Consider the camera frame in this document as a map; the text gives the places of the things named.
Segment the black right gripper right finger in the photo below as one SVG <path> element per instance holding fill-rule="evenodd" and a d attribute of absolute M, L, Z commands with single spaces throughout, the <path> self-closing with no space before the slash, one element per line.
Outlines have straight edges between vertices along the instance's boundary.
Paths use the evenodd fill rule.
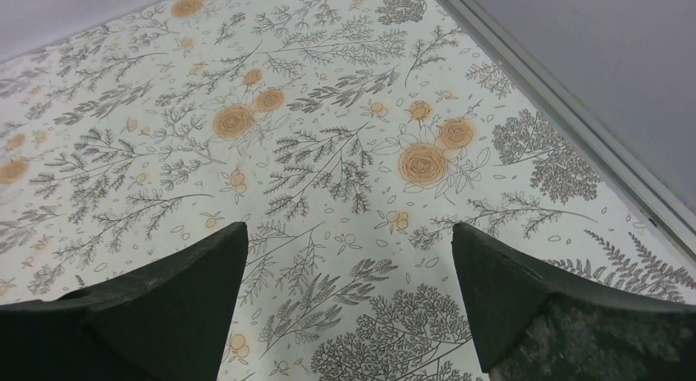
<path fill-rule="evenodd" d="M 452 257 L 491 380 L 692 380 L 695 308 L 603 286 L 467 223 Z"/>

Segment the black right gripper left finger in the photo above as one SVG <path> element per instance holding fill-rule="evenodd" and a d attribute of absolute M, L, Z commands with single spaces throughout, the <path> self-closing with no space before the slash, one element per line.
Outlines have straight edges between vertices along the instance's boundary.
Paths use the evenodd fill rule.
<path fill-rule="evenodd" d="M 214 380 L 248 255 L 232 223 L 52 301 L 1 308 L 4 380 Z"/>

